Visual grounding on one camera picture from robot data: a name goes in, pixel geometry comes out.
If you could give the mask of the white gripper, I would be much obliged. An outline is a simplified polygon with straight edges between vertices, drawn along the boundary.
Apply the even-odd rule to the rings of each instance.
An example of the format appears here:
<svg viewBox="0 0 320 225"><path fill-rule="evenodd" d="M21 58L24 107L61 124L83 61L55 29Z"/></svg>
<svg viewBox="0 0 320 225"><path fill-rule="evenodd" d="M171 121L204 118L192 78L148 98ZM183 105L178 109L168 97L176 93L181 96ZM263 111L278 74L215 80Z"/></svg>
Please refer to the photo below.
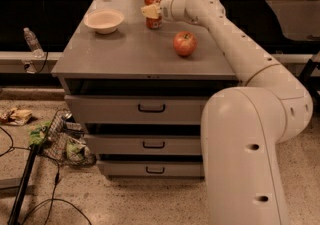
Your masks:
<svg viewBox="0 0 320 225"><path fill-rule="evenodd" d="M158 3L143 6L141 13L146 18L158 19L161 16L170 22L185 21L186 0L161 0Z"/></svg>

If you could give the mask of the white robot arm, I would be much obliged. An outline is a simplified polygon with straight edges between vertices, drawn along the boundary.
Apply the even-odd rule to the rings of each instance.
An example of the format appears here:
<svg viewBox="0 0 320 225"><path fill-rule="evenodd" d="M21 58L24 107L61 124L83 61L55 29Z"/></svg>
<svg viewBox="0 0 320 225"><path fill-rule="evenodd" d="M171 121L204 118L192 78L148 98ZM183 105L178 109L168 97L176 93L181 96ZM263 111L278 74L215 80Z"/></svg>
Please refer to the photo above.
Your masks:
<svg viewBox="0 0 320 225"><path fill-rule="evenodd" d="M202 112L209 225L289 225L276 145L309 124L308 90L226 17L219 0L161 0L141 12L207 29L240 82Z"/></svg>

